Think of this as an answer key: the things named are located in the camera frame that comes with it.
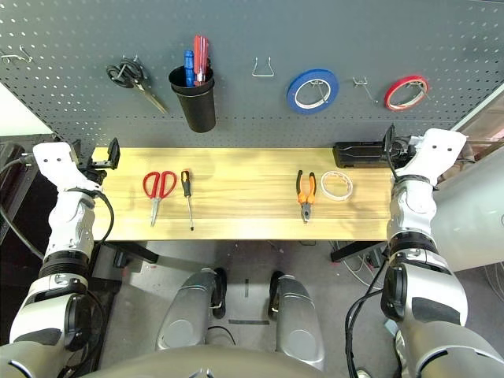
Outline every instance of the pegboard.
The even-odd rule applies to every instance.
[[[168,74],[194,35],[209,37],[217,125],[190,130]],[[392,121],[402,135],[451,128],[504,82],[504,3],[461,0],[44,0],[0,4],[0,50],[33,61],[0,64],[0,81],[83,154],[116,136],[122,146],[331,146],[377,140]],[[105,68],[136,54],[160,114]],[[252,77],[271,57],[275,76]],[[335,102],[312,116],[287,105],[290,82],[312,68],[333,71]],[[427,77],[430,99],[401,113],[386,90]],[[374,104],[352,77],[367,77]]]

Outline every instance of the screwdriver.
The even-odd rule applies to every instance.
[[[192,222],[192,212],[191,212],[191,178],[189,177],[189,171],[182,171],[180,174],[180,181],[182,182],[183,196],[187,198],[187,208],[189,209],[189,225],[191,226],[191,231],[195,230],[195,225]]]

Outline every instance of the wooden table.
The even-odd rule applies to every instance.
[[[106,157],[99,148],[95,160]],[[180,172],[192,172],[192,211],[195,230],[189,229],[187,200]],[[109,170],[104,191],[114,208],[116,223],[109,240],[167,239],[386,239],[389,218],[390,171],[344,169],[354,182],[345,202],[334,202],[317,190],[311,220],[304,224],[297,203],[298,170],[322,174],[335,169],[328,148],[122,148],[119,168]],[[151,201],[143,193],[146,173],[171,170],[178,176],[174,192],[161,201],[154,227]],[[329,181],[342,195],[346,185]],[[94,237],[100,239],[109,214],[97,199]]]

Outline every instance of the floor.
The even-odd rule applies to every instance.
[[[228,273],[227,313],[221,320],[212,319],[212,325],[228,328],[240,347],[275,350],[273,321],[236,325],[229,320],[267,321],[269,278],[274,270],[282,270],[300,280],[315,303],[325,336],[328,375],[348,376],[343,322],[348,308],[366,287],[345,265],[330,262],[328,242],[308,246],[299,242],[176,241],[148,242],[146,246],[161,257],[156,265],[138,261],[123,271],[123,286],[116,297],[102,353],[102,369],[154,351],[159,326],[179,286],[201,268],[221,266]],[[348,263],[352,269],[359,267],[355,259]],[[358,274],[367,282],[372,278],[367,269]],[[488,286],[482,269],[458,276],[469,300],[467,326],[504,355],[504,304]],[[391,377],[397,367],[385,320],[380,300],[371,298],[354,330],[356,365],[365,366],[374,378]],[[231,344],[220,329],[209,331],[207,342]]]

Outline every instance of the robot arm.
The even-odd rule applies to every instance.
[[[39,278],[16,315],[10,344],[0,348],[2,378],[54,378],[91,336],[88,264],[94,193],[102,188],[77,169],[67,143],[39,144],[33,153],[40,172],[57,186],[58,197]]]
[[[427,130],[393,183],[387,226],[391,256],[381,308],[399,326],[396,347],[403,377],[504,376],[502,357],[464,327],[464,289],[431,235],[433,187],[464,144],[458,132]]]

